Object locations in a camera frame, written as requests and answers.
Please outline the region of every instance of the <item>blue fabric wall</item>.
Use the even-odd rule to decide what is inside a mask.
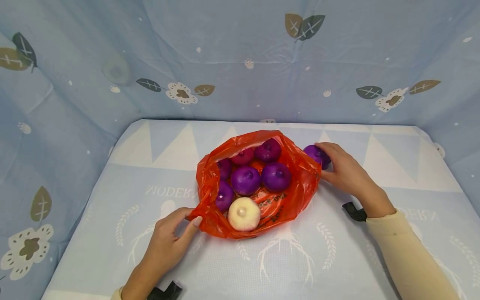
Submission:
[[[478,32],[475,0],[2,1],[0,254],[43,244],[0,297],[41,297],[140,118],[418,125],[480,211]]]

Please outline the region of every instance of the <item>black binder clip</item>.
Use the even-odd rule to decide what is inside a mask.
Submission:
[[[347,214],[350,216],[350,218],[354,221],[357,222],[366,222],[367,221],[367,214],[363,210],[358,210],[355,205],[353,205],[353,202],[348,202],[342,205],[343,208],[347,211]]]
[[[170,282],[168,288],[163,292],[159,288],[154,288],[147,300],[176,300],[183,289],[174,281]]]

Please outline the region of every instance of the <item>sleeve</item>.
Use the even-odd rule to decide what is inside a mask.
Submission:
[[[110,298],[110,300],[121,300],[121,290],[122,290],[123,287],[115,290],[113,292],[113,295],[112,295],[112,298]]]
[[[458,299],[445,274],[402,213],[397,211],[381,218],[368,218],[367,226],[380,246],[403,300]]]

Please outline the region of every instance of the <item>red plastic bag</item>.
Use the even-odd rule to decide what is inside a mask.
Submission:
[[[250,196],[260,207],[260,224],[251,232],[236,231],[215,205],[220,181],[220,170],[216,162],[232,157],[246,148],[259,146],[270,138],[276,139],[282,147],[278,161],[290,169],[291,184],[283,192],[270,192],[265,187],[260,187]],[[264,163],[255,159],[250,166],[261,173]],[[200,230],[219,238],[241,240],[257,237],[275,226],[295,219],[307,207],[317,190],[321,170],[321,165],[278,130],[260,130],[233,137],[198,163],[196,178],[200,203],[191,213],[190,220],[202,216]]]

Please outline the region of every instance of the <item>triangle pattern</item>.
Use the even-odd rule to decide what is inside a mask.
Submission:
[[[374,134],[402,168],[417,181],[420,153],[420,137],[415,135]]]
[[[126,140],[128,140],[134,133],[138,131],[138,129],[145,124],[145,122],[148,122],[148,120],[141,119],[136,122],[133,122],[130,124],[130,126],[125,130],[124,133],[120,136],[119,140],[115,144],[116,147],[122,145]]]
[[[187,122],[172,120],[150,121],[150,143],[152,145],[152,159],[156,160],[166,147],[185,128]]]
[[[235,127],[231,126],[227,133],[220,139],[220,142],[218,143],[217,147],[226,142],[228,139],[238,136],[237,131],[235,130]]]
[[[189,123],[153,162],[153,168],[192,171],[199,162],[192,125]]]
[[[307,128],[280,128],[280,131],[291,139],[298,148],[303,149],[308,145],[316,143],[322,135],[321,129]]]
[[[335,131],[370,132],[370,128],[367,125],[358,124],[324,124],[324,129]]]
[[[322,129],[322,124],[310,124],[310,123],[280,123],[279,125],[280,130],[284,127],[288,128],[308,128],[308,129]]]
[[[328,136],[328,134],[325,132],[325,130],[322,131],[322,135],[320,136],[320,140],[318,141],[319,143],[321,142],[332,142],[332,140],[330,140],[330,137]]]
[[[218,122],[197,121],[192,122],[191,125],[200,158],[212,152],[228,130],[228,126],[223,126]]]
[[[363,167],[371,178],[382,187],[416,188],[413,179],[373,135],[370,136]]]
[[[419,190],[462,192],[435,146],[425,139],[420,139],[418,175]]]
[[[415,126],[402,126],[402,125],[374,125],[372,127],[372,133],[385,133],[385,134],[401,134],[401,135],[415,135],[418,136],[418,132],[415,130]]]
[[[115,146],[109,163],[134,167],[149,167],[152,164],[149,121],[140,124],[137,131],[131,133],[123,143]]]
[[[329,131],[325,130],[332,143],[339,144],[352,155],[359,164],[363,164],[370,139],[369,132]]]
[[[277,123],[260,123],[260,122],[235,122],[235,129],[238,135],[246,134],[258,130],[277,130]]]

